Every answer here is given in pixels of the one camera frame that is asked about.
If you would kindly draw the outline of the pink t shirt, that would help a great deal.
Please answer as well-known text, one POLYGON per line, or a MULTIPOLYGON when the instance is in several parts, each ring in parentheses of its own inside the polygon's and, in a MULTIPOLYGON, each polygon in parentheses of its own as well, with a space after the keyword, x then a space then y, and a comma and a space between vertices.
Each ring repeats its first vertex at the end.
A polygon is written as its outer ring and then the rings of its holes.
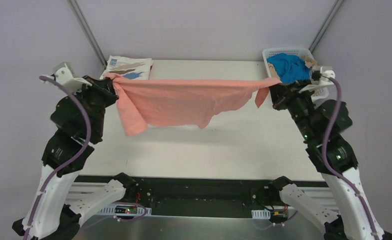
POLYGON ((196 125, 205 128, 222 112, 235 111, 255 98, 260 107, 277 78, 263 80, 135 80, 106 73, 119 97, 117 109, 126 136, 138 135, 149 126, 196 125))

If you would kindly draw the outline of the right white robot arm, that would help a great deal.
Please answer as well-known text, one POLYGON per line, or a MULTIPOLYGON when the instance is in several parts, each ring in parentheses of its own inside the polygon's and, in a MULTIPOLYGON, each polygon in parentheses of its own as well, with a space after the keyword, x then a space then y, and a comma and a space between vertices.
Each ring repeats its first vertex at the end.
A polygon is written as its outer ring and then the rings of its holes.
POLYGON ((303 136, 309 159, 327 183, 338 210, 332 211, 281 176, 269 184, 282 203, 293 207, 322 233, 326 240, 392 240, 374 217, 360 180, 358 161, 341 133, 352 125, 341 87, 336 99, 315 107, 307 84, 279 84, 270 88, 275 110, 287 110, 303 136))

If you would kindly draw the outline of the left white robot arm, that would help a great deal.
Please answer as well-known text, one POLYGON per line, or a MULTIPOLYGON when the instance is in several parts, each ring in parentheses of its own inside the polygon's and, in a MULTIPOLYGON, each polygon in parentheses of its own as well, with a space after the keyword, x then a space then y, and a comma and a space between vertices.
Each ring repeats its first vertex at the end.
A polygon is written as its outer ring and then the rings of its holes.
POLYGON ((76 203, 66 202, 94 145, 102 141, 106 108, 118 96, 108 78, 84 76, 62 82, 55 75, 42 75, 40 79, 57 86, 65 97, 50 117, 57 130, 43 152, 41 179, 32 207, 12 228, 25 240, 71 240, 90 217, 114 202, 137 208, 137 183, 121 172, 76 203))

